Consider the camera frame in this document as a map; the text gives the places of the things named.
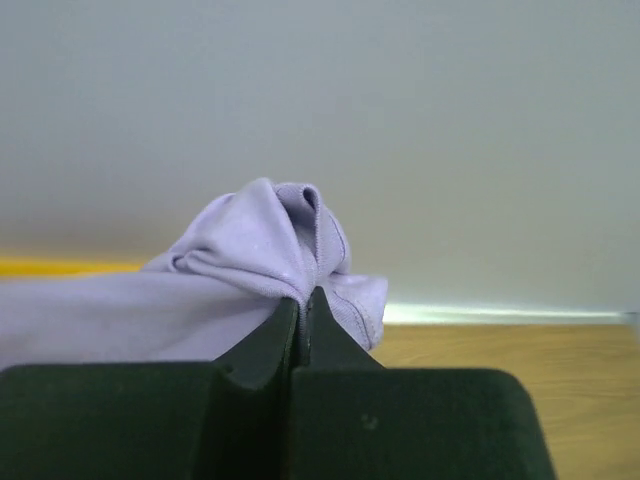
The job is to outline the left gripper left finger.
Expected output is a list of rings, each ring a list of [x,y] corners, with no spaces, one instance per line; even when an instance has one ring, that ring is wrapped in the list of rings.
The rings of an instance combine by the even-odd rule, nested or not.
[[[298,310],[282,300],[214,361],[4,370],[2,477],[279,478]]]

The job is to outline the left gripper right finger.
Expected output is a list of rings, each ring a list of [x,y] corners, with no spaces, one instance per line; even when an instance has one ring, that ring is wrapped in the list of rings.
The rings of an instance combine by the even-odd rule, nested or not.
[[[290,377],[293,479],[552,479],[534,402],[491,368],[387,368],[310,299]]]

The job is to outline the lavender t shirt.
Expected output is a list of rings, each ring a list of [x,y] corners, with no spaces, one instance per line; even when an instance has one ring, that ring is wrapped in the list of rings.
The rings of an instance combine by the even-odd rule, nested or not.
[[[1,364],[213,360],[283,298],[325,292],[363,349],[382,338],[388,283],[350,270],[346,235],[310,184],[267,179],[223,195],[132,273],[1,287]]]

